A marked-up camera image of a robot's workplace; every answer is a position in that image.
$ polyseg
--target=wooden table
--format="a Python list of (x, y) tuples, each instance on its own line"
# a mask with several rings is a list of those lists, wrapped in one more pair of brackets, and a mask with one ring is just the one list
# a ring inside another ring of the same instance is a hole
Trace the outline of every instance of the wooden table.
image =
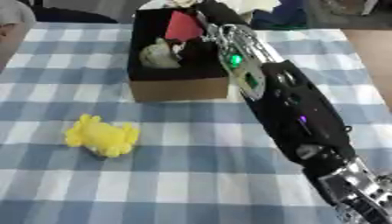
[(344, 30), (344, 33), (392, 109), (392, 31)]

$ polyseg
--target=black robotic forearm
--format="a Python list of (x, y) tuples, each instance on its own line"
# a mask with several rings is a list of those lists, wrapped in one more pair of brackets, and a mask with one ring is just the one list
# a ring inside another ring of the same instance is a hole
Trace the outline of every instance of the black robotic forearm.
[(262, 99), (247, 104), (276, 146), (318, 188), (325, 201), (334, 202), (317, 179), (355, 160), (345, 126), (331, 103), (291, 62), (262, 66), (266, 87)]

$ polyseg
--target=person's hand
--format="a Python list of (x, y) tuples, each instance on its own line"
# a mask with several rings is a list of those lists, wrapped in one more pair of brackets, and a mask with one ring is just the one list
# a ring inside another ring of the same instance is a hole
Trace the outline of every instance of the person's hand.
[(0, 42), (10, 34), (14, 27), (14, 24), (4, 24), (0, 26)]

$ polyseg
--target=green led light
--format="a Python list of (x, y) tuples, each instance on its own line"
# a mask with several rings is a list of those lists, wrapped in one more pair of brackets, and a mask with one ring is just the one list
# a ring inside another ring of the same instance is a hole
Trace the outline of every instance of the green led light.
[(241, 62), (242, 62), (242, 57), (238, 54), (233, 54), (230, 57), (231, 67), (238, 67), (241, 64)]

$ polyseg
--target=table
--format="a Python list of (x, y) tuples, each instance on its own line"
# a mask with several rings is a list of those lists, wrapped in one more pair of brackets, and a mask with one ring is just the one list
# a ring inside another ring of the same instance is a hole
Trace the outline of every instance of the table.
[[(353, 146), (390, 169), (384, 100), (337, 30), (261, 31), (353, 126)], [(7, 224), (339, 223), (230, 86), (227, 99), (134, 103), (131, 25), (37, 24), (0, 75), (0, 217)], [(80, 114), (133, 122), (135, 151), (68, 148)]]
[(389, 63), (392, 54), (392, 45), (389, 44), (392, 31), (344, 30), (344, 33), (360, 55), (389, 109), (392, 109), (392, 89), (389, 87), (392, 82), (392, 64)]

